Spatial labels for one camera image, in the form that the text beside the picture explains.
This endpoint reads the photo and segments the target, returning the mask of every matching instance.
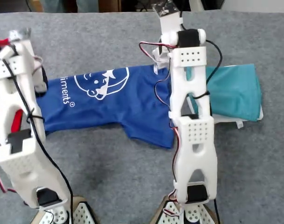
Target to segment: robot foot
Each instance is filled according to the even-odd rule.
[[[165,196],[150,224],[218,224],[215,213],[206,205],[186,204],[184,218],[181,222],[179,216],[173,216],[174,214],[179,215],[179,210],[179,206]]]
[[[39,211],[33,218],[31,224],[71,224],[71,222],[60,222],[60,214],[54,216],[45,211]],[[73,197],[73,220],[74,224],[99,224],[95,213],[87,201],[80,196]]]

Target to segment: black plastic piece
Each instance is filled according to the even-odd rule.
[[[199,115],[196,114],[196,113],[191,113],[191,114],[185,114],[185,115],[183,115],[183,117],[185,117],[185,116],[189,116],[189,118],[190,118],[191,120],[199,119]]]
[[[153,9],[156,11],[156,13],[159,15],[159,17],[163,17],[166,15],[170,15],[176,12],[179,12],[176,5],[173,3],[173,1],[161,1],[157,4],[153,5]]]
[[[41,67],[41,69],[42,69],[42,79],[43,79],[43,82],[47,85],[47,90],[48,90],[48,77],[47,77],[47,74],[44,70],[44,67]],[[46,92],[35,92],[35,96],[37,98],[43,97],[46,93],[47,93],[47,91]]]
[[[7,137],[7,143],[11,144],[11,154],[22,151],[22,142],[24,139],[31,138],[31,129],[25,129],[10,133]]]
[[[53,204],[60,203],[62,200],[59,198],[56,192],[43,188],[37,191],[38,204],[42,207],[48,207]]]
[[[178,47],[179,48],[191,48],[199,47],[199,32],[197,29],[187,29],[178,31]]]
[[[187,187],[187,204],[204,202],[208,199],[205,185],[193,185]]]
[[[66,221],[64,222],[64,224],[69,224],[69,212],[66,211],[66,213],[67,213],[67,219],[66,219]]]

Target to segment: printed logo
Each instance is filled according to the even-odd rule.
[[[76,85],[89,97],[103,100],[106,96],[124,88],[129,77],[129,69],[107,70],[105,73],[88,73],[74,76]]]
[[[75,104],[75,102],[70,100],[71,97],[68,94],[67,79],[68,79],[68,77],[60,78],[61,91],[62,91],[62,100],[63,100],[64,104],[69,104],[70,107],[74,107],[76,104]]]

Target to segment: white wire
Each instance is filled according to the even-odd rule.
[[[42,57],[35,55],[33,58],[36,61],[39,61],[40,64],[36,68],[34,68],[34,70],[32,72],[32,75],[34,75],[37,72],[37,70],[39,70],[42,67],[42,63],[43,63],[43,58]]]

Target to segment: gray carpet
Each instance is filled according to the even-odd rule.
[[[215,127],[221,219],[284,224],[284,14],[211,11],[184,13],[184,21],[206,30],[223,65],[254,63],[263,91],[261,122]],[[50,78],[150,64],[138,42],[160,34],[154,13],[0,14],[0,38],[21,27],[33,29]],[[208,64],[218,60],[208,46]],[[173,151],[130,140],[119,126],[60,131],[47,140],[74,193],[88,199],[103,224],[148,223],[172,189]],[[34,214],[18,195],[0,191],[0,224],[29,223]]]

